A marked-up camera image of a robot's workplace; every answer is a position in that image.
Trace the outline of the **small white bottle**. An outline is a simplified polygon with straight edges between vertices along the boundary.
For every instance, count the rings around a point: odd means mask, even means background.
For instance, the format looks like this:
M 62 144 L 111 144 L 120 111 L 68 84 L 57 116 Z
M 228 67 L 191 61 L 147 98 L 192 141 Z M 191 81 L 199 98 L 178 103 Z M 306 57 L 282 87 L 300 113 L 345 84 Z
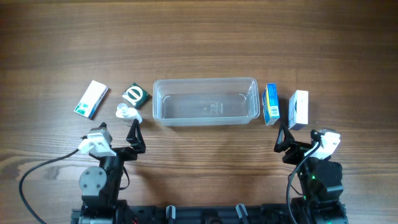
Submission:
M 139 114 L 138 110 L 136 110 L 135 108 L 130 108 L 125 103 L 118 104 L 116 117 L 122 119 L 123 121 L 133 122 L 135 119 L 138 120 L 139 123 L 142 123 L 143 121 L 143 118 Z

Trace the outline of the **white Panadol box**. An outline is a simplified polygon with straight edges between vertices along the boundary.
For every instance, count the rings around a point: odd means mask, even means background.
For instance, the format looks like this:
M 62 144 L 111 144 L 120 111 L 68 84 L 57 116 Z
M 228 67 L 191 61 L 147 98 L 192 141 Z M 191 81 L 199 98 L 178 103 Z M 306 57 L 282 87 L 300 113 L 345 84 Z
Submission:
M 108 90 L 106 85 L 92 80 L 74 112 L 87 119 L 92 119 Z

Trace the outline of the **white medicine box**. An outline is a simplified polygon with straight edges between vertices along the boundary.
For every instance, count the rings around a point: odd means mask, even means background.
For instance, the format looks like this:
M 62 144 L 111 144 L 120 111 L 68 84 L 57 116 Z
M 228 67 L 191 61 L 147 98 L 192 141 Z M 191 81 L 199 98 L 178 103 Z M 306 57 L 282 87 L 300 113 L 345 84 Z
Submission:
M 297 90 L 289 100 L 289 125 L 292 130 L 300 130 L 308 124 L 308 91 Z

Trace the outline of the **blue medicine box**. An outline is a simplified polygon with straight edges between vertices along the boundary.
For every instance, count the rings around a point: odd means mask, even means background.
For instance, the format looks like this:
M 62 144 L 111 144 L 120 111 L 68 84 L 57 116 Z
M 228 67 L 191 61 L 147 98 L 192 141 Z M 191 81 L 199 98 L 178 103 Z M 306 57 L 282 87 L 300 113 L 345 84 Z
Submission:
M 275 83 L 268 83 L 262 93 L 264 120 L 267 126 L 273 125 L 279 118 L 279 99 Z

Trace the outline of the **green Zam-Buk box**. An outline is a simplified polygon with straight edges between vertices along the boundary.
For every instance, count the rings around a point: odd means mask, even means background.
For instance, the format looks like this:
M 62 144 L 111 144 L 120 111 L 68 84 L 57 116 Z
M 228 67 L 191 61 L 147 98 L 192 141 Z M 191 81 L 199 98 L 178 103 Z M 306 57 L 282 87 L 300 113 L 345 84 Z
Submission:
M 150 99 L 150 94 L 137 83 L 133 83 L 121 96 L 137 110 Z

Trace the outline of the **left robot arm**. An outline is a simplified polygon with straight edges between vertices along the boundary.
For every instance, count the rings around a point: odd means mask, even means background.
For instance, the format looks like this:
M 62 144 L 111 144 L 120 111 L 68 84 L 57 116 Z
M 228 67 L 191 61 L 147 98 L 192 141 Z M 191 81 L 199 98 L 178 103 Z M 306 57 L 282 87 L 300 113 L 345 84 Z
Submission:
M 86 169 L 79 179 L 81 199 L 80 210 L 71 215 L 71 222 L 78 224 L 93 223 L 138 223 L 137 215 L 130 209 L 126 200 L 118 199 L 122 176 L 127 175 L 124 163 L 137 160 L 138 154 L 146 151 L 139 121 L 134 119 L 127 134 L 126 147 L 111 145 L 112 137 L 106 123 L 93 128 L 78 150 L 97 159 L 98 166 Z

